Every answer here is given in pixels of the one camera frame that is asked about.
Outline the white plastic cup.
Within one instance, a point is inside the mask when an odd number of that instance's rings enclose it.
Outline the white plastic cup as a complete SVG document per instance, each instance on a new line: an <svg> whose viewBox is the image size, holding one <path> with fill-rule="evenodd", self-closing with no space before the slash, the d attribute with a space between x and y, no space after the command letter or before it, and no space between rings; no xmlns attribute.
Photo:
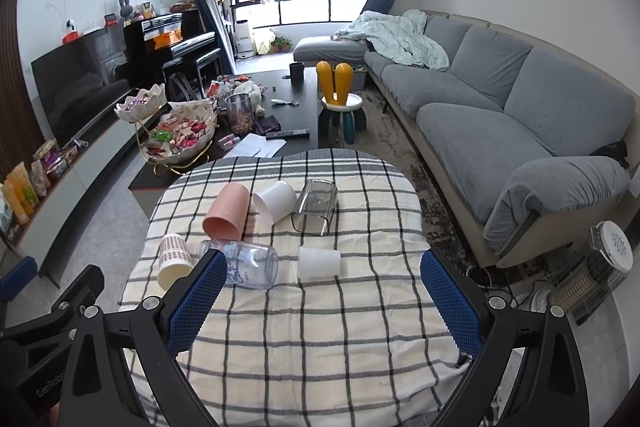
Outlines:
<svg viewBox="0 0 640 427"><path fill-rule="evenodd" d="M255 193L253 200L259 217L275 225L292 213L297 196L290 184L279 180Z"/></svg>

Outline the clear printed plastic cup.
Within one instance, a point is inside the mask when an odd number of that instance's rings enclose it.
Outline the clear printed plastic cup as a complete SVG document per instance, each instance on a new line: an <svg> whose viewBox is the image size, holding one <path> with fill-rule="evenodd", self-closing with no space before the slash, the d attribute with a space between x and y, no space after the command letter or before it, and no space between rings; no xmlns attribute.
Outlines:
<svg viewBox="0 0 640 427"><path fill-rule="evenodd" d="M279 271L277 251L268 245L225 239L205 239L198 245L198 257L221 251L227 260L227 284L250 289L269 289Z"/></svg>

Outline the pink plastic cup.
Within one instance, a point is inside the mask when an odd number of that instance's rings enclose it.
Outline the pink plastic cup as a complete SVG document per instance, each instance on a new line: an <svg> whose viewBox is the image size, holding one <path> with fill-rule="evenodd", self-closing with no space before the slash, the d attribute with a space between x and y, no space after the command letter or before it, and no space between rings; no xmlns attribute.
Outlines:
<svg viewBox="0 0 640 427"><path fill-rule="evenodd" d="M227 183L203 220L203 231L211 239L239 241L250 208L250 192L236 182Z"/></svg>

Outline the smoky clear square cup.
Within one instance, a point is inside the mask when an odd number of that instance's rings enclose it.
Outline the smoky clear square cup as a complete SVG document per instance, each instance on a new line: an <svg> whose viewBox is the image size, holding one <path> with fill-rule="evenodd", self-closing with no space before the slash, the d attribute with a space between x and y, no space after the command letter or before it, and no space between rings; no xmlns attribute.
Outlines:
<svg viewBox="0 0 640 427"><path fill-rule="evenodd" d="M326 236L337 207L337 186L328 180L307 180L291 215L300 234Z"/></svg>

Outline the electric heater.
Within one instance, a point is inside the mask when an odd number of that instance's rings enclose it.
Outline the electric heater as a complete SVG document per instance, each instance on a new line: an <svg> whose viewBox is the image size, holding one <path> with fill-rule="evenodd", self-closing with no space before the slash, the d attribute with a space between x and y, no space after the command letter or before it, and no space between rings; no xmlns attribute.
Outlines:
<svg viewBox="0 0 640 427"><path fill-rule="evenodd" d="M601 221L589 229L574 265L561 271L548 305L560 307L582 325L633 267L634 252L625 232L613 221Z"/></svg>

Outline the orange snack bag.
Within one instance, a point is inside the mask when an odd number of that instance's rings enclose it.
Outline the orange snack bag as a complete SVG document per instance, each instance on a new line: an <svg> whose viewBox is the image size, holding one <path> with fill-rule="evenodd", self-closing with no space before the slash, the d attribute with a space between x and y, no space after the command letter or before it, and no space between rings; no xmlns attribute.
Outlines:
<svg viewBox="0 0 640 427"><path fill-rule="evenodd" d="M13 191L21 203L26 216L32 217L39 202L38 196L32 187L25 164L21 161L6 177L6 181L12 185Z"/></svg>

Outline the white tv cabinet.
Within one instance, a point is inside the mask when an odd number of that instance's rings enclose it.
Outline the white tv cabinet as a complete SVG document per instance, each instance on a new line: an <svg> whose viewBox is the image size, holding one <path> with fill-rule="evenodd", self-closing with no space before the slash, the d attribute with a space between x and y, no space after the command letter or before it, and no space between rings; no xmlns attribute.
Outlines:
<svg viewBox="0 0 640 427"><path fill-rule="evenodd" d="M85 212L90 199L106 184L107 177L119 165L130 148L136 147L145 124L151 124L168 106L163 104L137 124L129 124L117 116L105 124L94 124L81 137L88 143L58 179L48 195L38 204L29 222L21 227L9 245L25 257L34 259L38 277L54 286L60 285L52 273L52 265L62 256L64 236Z"/></svg>

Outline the checkered tablecloth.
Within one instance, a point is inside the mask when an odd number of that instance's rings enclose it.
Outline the checkered tablecloth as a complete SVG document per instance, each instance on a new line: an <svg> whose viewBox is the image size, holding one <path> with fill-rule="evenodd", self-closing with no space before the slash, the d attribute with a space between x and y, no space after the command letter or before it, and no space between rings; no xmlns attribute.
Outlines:
<svg viewBox="0 0 640 427"><path fill-rule="evenodd" d="M427 248L418 196L388 162L354 150L271 159L221 159L168 187L119 306L160 293L160 240L204 241L205 213L230 182L256 193L282 180L337 186L329 234L290 221L266 225L251 211L247 242L274 248L270 289L229 285L178 365L223 426L428 425L470 367L420 279ZM335 249L338 277L303 281L298 248Z"/></svg>

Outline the two-tier snack bowl stand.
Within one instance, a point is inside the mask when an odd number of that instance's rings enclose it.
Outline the two-tier snack bowl stand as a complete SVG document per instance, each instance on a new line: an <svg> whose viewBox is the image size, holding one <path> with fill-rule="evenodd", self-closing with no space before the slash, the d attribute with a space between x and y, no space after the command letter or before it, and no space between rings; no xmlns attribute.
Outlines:
<svg viewBox="0 0 640 427"><path fill-rule="evenodd" d="M114 112L134 126L139 152L157 176L166 171L180 176L194 167L212 147L217 130L216 102L168 102L163 84L127 95Z"/></svg>

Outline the white papers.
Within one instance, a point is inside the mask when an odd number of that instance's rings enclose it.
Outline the white papers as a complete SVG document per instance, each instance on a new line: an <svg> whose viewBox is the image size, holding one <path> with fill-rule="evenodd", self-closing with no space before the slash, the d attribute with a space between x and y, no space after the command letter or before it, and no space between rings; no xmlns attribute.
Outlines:
<svg viewBox="0 0 640 427"><path fill-rule="evenodd" d="M271 158L280 152L285 145L285 140L268 140L265 136L250 133L236 144L230 152L224 155L224 157Z"/></svg>

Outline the clear jar of nuts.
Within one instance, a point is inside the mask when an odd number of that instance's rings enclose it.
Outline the clear jar of nuts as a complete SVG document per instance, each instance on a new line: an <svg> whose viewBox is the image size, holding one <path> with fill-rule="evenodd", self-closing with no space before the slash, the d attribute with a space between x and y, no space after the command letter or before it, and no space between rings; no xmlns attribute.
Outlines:
<svg viewBox="0 0 640 427"><path fill-rule="evenodd" d="M232 94L226 100L227 116L231 132L244 136L254 127L254 112L250 96L246 93Z"/></svg>

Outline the black remote control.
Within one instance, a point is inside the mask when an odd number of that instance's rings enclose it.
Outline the black remote control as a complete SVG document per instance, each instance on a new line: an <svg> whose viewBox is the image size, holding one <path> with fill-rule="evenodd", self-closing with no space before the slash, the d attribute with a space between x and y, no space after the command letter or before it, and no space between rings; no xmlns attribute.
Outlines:
<svg viewBox="0 0 640 427"><path fill-rule="evenodd" d="M310 137L310 131L308 129L296 129L296 130L280 130L268 132L266 134L267 140L288 140L288 139L307 139Z"/></svg>

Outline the black upright piano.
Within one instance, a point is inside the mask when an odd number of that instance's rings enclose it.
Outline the black upright piano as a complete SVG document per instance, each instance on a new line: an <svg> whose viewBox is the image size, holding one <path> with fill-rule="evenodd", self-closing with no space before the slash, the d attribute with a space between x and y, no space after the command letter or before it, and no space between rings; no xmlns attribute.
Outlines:
<svg viewBox="0 0 640 427"><path fill-rule="evenodd" d="M175 58L218 49L216 34L204 28L198 9L135 20L122 31L124 76L131 88L150 89L164 82L163 66Z"/></svg>

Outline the dark mug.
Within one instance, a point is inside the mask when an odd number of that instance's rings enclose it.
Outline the dark mug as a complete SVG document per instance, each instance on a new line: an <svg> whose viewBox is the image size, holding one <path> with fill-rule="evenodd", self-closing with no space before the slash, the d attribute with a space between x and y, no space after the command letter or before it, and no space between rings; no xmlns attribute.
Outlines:
<svg viewBox="0 0 640 427"><path fill-rule="evenodd" d="M303 82L305 78L305 65L302 62L290 64L290 79L292 82Z"/></svg>

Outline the light green blanket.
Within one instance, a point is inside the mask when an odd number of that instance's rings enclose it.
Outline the light green blanket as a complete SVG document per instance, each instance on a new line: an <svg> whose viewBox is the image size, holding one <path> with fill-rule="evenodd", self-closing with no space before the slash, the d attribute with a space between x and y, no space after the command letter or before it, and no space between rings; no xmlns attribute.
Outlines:
<svg viewBox="0 0 640 427"><path fill-rule="evenodd" d="M427 20L427 14L416 9L402 15L364 11L334 37L367 40L377 54L396 64L443 72L450 67L449 56L439 43L427 37Z"/></svg>

